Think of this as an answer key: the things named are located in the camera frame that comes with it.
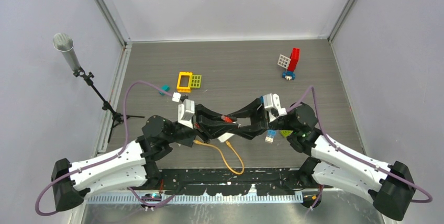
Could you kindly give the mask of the white square switch box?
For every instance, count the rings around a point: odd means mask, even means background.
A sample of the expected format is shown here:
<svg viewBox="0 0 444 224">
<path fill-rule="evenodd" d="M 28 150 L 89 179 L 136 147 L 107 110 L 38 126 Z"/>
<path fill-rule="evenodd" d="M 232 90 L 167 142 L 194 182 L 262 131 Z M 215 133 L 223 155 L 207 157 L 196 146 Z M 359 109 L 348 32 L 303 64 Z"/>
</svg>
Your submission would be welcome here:
<svg viewBox="0 0 444 224">
<path fill-rule="evenodd" d="M 234 136 L 234 134 L 227 132 L 227 133 L 224 133 L 221 136 L 219 136 L 217 139 L 218 139 L 218 141 L 220 143 L 224 143 L 224 142 L 226 142 L 227 140 L 229 140 L 233 136 Z"/>
</svg>

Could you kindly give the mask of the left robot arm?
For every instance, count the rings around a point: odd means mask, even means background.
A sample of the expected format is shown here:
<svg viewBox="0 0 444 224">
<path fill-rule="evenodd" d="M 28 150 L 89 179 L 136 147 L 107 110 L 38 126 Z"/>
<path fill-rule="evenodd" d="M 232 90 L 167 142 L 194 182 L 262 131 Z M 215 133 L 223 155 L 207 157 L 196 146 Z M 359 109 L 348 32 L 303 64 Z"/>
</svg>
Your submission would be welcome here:
<svg viewBox="0 0 444 224">
<path fill-rule="evenodd" d="M 196 138 L 207 143 L 237 129 L 236 121 L 237 116 L 216 113 L 186 100 L 178 105 L 177 121 L 151 116 L 142 135 L 119 149 L 84 161 L 60 159 L 51 175 L 55 210 L 73 209 L 95 194 L 114 189 L 155 189 L 161 181 L 156 161 L 172 151 L 170 144 L 192 147 Z"/>
</svg>

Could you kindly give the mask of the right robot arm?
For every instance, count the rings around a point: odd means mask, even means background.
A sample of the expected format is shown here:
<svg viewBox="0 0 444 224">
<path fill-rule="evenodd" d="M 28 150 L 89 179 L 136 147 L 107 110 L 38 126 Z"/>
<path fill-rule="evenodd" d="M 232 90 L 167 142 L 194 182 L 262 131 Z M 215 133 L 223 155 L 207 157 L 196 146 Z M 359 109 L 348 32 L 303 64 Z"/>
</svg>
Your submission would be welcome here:
<svg viewBox="0 0 444 224">
<path fill-rule="evenodd" d="M 321 126 L 316 108 L 304 102 L 283 108 L 277 94 L 269 94 L 228 117 L 251 120 L 250 125 L 233 130 L 233 134 L 246 139 L 266 130 L 290 130 L 286 138 L 290 146 L 308 155 L 299 168 L 299 182 L 305 187 L 318 184 L 339 188 L 367 200 L 396 221 L 404 219 L 414 201 L 417 190 L 407 165 L 379 161 L 334 140 Z"/>
</svg>

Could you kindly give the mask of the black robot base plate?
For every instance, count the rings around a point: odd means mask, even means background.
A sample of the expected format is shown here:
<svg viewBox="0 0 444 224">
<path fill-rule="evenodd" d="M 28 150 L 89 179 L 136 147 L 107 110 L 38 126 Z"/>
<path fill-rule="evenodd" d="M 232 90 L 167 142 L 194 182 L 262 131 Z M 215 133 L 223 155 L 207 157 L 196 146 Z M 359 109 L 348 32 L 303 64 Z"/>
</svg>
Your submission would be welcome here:
<svg viewBox="0 0 444 224">
<path fill-rule="evenodd" d="M 248 168 L 241 175 L 228 169 L 162 169 L 160 175 L 139 189 L 161 189 L 164 193 L 186 196 L 244 196 L 251 189 L 258 196 L 290 195 L 319 185 L 294 168 Z"/>
</svg>

